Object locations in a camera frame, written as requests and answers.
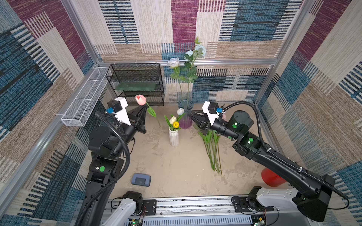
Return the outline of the single pink tulip stem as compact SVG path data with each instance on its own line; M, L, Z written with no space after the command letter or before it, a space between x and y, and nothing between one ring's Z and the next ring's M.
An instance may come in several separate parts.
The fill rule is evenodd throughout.
M204 135L201 131L198 132L200 137L202 138L204 142L204 146L206 148L206 154L209 158L210 165L213 171L216 171L216 161L215 161L215 155L214 155L214 145L213 145L213 135L211 131L208 131L206 135Z

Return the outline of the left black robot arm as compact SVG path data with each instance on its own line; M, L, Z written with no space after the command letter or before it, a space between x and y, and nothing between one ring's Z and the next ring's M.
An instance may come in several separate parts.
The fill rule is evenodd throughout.
M115 115L96 112L103 123L89 135L88 149L92 161L86 178L86 194L75 225L98 226L116 182L131 163L129 142L137 132L146 133L146 107L139 106L126 113L130 125L119 122Z

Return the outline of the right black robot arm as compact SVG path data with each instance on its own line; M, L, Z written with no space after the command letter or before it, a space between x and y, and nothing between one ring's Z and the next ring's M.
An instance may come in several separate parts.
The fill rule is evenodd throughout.
M249 131L254 121L245 111L236 111L230 121L216 118L210 122L209 115L201 110L192 110L190 117L202 132L214 131L229 138L241 156L265 166L290 183L298 191L292 202L303 215L317 222L325 220L335 184L332 176L313 173L269 145L263 147L260 138Z

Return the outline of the purple blue glass vase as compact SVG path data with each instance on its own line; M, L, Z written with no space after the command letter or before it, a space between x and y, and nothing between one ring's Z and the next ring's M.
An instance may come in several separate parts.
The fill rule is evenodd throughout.
M181 129L187 130L191 128L193 121L189 117L189 113L193 106L194 104L191 100L184 99L179 101L178 107L184 109L184 115L179 121Z

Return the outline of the white ribbed ceramic vase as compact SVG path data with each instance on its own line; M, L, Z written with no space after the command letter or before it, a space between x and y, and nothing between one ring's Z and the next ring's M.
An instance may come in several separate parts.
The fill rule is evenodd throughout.
M169 129L169 140L172 147L178 147L179 145L179 132L178 130L171 131Z

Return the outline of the tulip bunch pink yellow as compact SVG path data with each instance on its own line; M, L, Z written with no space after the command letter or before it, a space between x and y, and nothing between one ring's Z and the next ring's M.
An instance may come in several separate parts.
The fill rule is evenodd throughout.
M166 115L164 116L165 121L167 123L167 125L169 126L169 130L171 132L174 131L178 131L181 129L180 126L180 120L182 119L182 117L185 115L185 111L183 108L179 108L177 110L177 115L171 115L170 118L168 118Z

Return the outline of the green tray on shelf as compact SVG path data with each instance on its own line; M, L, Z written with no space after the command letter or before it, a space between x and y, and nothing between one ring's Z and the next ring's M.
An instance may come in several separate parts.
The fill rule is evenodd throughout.
M155 91L156 83L150 82L124 82L116 86L118 91Z

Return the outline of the white rose branch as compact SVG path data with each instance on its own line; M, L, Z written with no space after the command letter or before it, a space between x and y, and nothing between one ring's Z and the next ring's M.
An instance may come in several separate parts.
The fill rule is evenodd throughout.
M206 57L206 47L202 45L201 40L197 36L194 40L193 50L189 50L184 54L184 65L180 65L179 58L171 58L168 60L167 65L173 70L170 74L170 77L177 81L180 87L181 99L180 100L189 100L189 91L190 85L198 79L197 76L197 66L195 62L199 59L204 59ZM186 97L183 95L182 83L187 84Z

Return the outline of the grey blue stapler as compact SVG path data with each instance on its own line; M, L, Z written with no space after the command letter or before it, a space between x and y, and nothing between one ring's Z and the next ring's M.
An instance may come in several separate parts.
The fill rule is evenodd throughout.
M132 177L131 184L149 187L151 184L151 176L147 174L135 173Z

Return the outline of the red cup with pens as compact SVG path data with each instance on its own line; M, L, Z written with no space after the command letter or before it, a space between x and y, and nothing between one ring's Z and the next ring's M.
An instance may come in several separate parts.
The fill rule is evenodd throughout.
M263 182L271 187L278 187L286 183L286 180L268 168L262 170L261 177Z

